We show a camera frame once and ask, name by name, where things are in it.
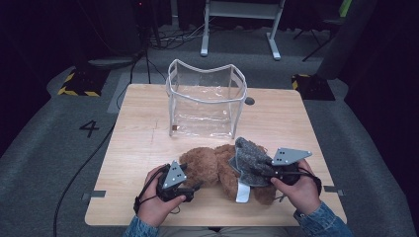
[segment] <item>gray fabric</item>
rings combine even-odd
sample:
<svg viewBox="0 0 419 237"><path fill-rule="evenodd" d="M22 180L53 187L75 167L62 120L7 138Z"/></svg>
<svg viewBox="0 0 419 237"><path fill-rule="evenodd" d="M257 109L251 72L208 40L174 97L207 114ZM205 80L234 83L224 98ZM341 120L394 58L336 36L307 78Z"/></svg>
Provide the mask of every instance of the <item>gray fabric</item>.
<svg viewBox="0 0 419 237"><path fill-rule="evenodd" d="M271 185L265 177L254 175L255 170L261 173L272 173L272 168L268 165L272 162L271 157L243 137L236 139L235 150L235 156L229 160L229 164L240 173L239 182L250 187Z"/></svg>

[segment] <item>brown teddy bear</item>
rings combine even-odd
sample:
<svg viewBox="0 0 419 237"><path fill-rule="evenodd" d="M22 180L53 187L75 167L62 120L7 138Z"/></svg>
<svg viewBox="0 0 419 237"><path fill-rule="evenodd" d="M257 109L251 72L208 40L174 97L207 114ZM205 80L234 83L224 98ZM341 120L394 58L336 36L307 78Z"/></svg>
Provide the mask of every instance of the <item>brown teddy bear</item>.
<svg viewBox="0 0 419 237"><path fill-rule="evenodd" d="M258 147L266 153L264 147ZM192 187L202 182L202 187L212 187L220 181L227 198L235 200L240 174L228 163L234 155L235 147L230 144L218 146L215 149L197 147L184 153L179 158L181 164L188 164L188 169L185 170L188 180L184 185ZM261 204L272 204L275 199L276 188L274 186L255 187L252 190L255 199Z"/></svg>

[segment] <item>transparent plastic container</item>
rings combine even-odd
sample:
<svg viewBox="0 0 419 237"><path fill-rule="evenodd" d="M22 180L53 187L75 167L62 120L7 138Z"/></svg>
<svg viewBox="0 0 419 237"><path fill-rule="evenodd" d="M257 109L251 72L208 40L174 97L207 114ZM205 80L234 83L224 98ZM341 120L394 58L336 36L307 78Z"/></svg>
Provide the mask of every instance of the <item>transparent plastic container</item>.
<svg viewBox="0 0 419 237"><path fill-rule="evenodd" d="M168 74L169 135L234 138L247 92L237 67L203 70L175 59Z"/></svg>

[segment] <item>number 4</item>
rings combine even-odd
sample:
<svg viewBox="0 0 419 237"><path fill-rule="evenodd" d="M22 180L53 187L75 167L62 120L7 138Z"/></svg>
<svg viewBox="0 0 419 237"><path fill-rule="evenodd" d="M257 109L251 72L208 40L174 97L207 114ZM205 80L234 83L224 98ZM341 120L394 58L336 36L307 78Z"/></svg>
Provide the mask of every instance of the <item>number 4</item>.
<svg viewBox="0 0 419 237"><path fill-rule="evenodd" d="M99 127L95 127L95 125L96 125L96 122L94 120L90 120L86 124L80 126L79 129L80 130L89 130L89 134L87 135L87 137L90 138L90 136L92 135L93 130L99 130Z"/></svg>

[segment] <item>black cable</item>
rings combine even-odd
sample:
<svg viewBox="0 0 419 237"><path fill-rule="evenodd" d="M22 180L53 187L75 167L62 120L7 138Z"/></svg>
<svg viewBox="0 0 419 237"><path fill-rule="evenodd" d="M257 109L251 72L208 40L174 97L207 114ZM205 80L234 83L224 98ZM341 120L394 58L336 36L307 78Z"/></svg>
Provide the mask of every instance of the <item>black cable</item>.
<svg viewBox="0 0 419 237"><path fill-rule="evenodd" d="M133 74L133 68L135 67L135 65L136 65L136 63L138 62L140 60L140 58L139 58L139 56L137 57L137 61L135 61L133 64L132 64L132 67L131 67L131 69L130 69L130 72L129 72L129 82L128 82L128 84L126 84L126 87L121 91L121 93L118 95L118 97L117 97L117 107L118 107L118 109L120 110L121 109L121 107L120 107L120 104L118 104L118 101L120 100L120 97L121 97L121 95L124 93L124 91L126 90L126 88L128 88L128 86L130 85L130 84L132 84L132 74Z"/></svg>
<svg viewBox="0 0 419 237"><path fill-rule="evenodd" d="M151 65L154 66L154 69L156 69L156 71L163 77L163 80L166 81L166 77L158 70L157 66L152 63L150 60L147 60L149 63L151 63Z"/></svg>
<svg viewBox="0 0 419 237"><path fill-rule="evenodd" d="M68 183L67 187L65 188L64 192L62 192L61 194L61 198L58 201L58 205L56 206L55 209L55 215L53 217L53 236L56 237L56 222L58 219L58 213L59 213L59 208L61 207L62 201L64 200L65 195L67 194L68 190L70 189L71 185L73 184L74 180L77 178L77 176L80 174L80 172L83 170L83 168L89 163L89 161L96 155L96 153L99 151L99 149L103 146L103 144L105 143L105 141L108 139L108 137L111 135L112 131L114 130L115 124L112 125L111 129L109 129L108 133L106 134L106 136L104 137L104 139L102 140L102 142L99 144L99 146L96 148L96 150L89 156L89 158L84 162L84 164L78 169L78 171L76 172L76 174L74 174L73 178L71 179L71 181Z"/></svg>
<svg viewBox="0 0 419 237"><path fill-rule="evenodd" d="M80 7L80 9L82 10L84 16L86 17L87 21L89 22L90 26L92 27L93 31L95 32L96 36L99 38L99 40L104 44L104 46L111 52L113 52L116 55L119 56L131 56L134 57L136 54L140 53L140 51L135 52L134 54L125 54L125 52L129 52L127 50L119 50L119 49L113 49L111 48L106 42L105 40L102 38L102 36L99 34L98 30L95 27L95 24L93 24L92 19L90 19L89 14L87 14L85 8L83 7L83 5L81 4L80 0L77 0L77 4Z"/></svg>

